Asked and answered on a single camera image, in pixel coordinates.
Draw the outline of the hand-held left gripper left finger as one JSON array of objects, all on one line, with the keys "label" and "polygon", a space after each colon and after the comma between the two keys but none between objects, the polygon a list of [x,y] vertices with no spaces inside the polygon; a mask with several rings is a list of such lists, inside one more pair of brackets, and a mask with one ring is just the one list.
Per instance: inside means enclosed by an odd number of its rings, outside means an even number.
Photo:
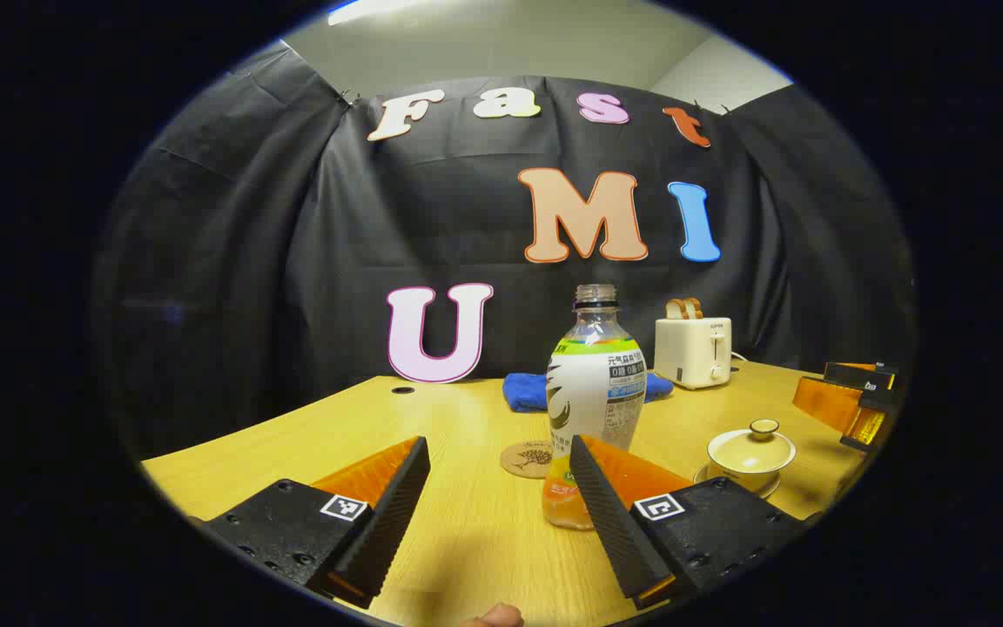
[{"label": "hand-held left gripper left finger", "polygon": [[430,472],[415,436],[312,483],[279,479],[204,522],[259,567],[366,610],[385,586]]}]

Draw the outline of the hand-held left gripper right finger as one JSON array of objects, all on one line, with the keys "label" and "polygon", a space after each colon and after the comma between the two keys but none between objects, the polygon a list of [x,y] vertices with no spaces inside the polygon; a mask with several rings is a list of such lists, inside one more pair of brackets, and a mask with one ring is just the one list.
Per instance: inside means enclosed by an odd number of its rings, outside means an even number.
[{"label": "hand-held left gripper right finger", "polygon": [[569,466],[638,610],[709,594],[809,527],[730,479],[693,482],[592,436],[573,437]]}]

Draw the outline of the round cork coaster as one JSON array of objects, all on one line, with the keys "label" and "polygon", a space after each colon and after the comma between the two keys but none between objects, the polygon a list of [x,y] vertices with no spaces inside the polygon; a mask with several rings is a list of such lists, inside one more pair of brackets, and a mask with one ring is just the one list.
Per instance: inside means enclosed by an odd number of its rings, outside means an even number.
[{"label": "round cork coaster", "polygon": [[545,479],[552,464],[553,449],[549,441],[524,441],[501,451],[501,468],[522,479]]}]

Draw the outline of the clear labelled water bottle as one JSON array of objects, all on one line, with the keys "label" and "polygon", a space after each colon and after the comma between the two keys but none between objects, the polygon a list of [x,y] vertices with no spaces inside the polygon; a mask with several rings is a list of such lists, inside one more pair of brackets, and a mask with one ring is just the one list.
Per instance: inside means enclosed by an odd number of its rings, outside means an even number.
[{"label": "clear labelled water bottle", "polygon": [[572,440],[586,435],[629,451],[645,396],[648,367],[633,334],[618,322],[616,287],[585,283],[575,290],[575,325],[547,365],[549,468],[542,513],[550,524],[589,530],[588,508],[572,472]]}]

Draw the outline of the cream ceramic saucer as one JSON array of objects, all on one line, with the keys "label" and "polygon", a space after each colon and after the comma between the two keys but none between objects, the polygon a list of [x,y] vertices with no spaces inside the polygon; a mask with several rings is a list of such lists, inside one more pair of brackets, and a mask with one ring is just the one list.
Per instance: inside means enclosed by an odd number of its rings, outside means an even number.
[{"label": "cream ceramic saucer", "polygon": [[[711,476],[709,476],[709,467],[701,467],[693,475],[693,481],[696,483],[708,481],[709,479],[711,479]],[[763,487],[756,489],[755,495],[763,497],[763,499],[768,499],[768,497],[771,496],[772,493],[775,492],[776,489],[780,487],[780,483],[781,483],[780,473],[776,473],[776,475],[773,476],[772,479],[769,480],[767,484],[764,484]]]}]

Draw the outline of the cream toaster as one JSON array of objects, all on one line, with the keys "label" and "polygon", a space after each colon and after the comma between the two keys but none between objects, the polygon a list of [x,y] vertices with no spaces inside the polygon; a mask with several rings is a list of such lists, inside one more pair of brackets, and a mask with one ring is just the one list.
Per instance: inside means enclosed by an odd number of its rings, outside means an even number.
[{"label": "cream toaster", "polygon": [[653,370],[686,389],[716,388],[731,374],[730,318],[657,319]]}]

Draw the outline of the blue towel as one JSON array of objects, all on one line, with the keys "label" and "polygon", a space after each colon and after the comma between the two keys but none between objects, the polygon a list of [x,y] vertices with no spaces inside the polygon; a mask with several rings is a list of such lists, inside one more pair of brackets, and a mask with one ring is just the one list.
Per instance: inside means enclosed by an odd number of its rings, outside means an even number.
[{"label": "blue towel", "polygon": [[[652,372],[646,374],[644,402],[653,402],[671,395],[674,385]],[[501,381],[506,403],[514,412],[534,413],[547,409],[546,377],[544,374],[506,374]]]}]

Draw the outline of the black backdrop cloth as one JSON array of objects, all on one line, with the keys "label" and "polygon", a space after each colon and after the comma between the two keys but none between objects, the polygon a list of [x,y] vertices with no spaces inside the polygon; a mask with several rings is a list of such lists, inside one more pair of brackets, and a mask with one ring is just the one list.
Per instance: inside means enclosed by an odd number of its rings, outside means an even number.
[{"label": "black backdrop cloth", "polygon": [[128,175],[101,239],[104,391],[144,457],[271,420],[378,374],[387,294],[494,289],[474,377],[542,374],[574,290],[613,283],[646,354],[666,300],[732,320],[735,352],[815,372],[911,368],[914,267],[891,194],[797,86],[728,115],[569,77],[469,77],[397,138],[286,44],[200,92]]}]

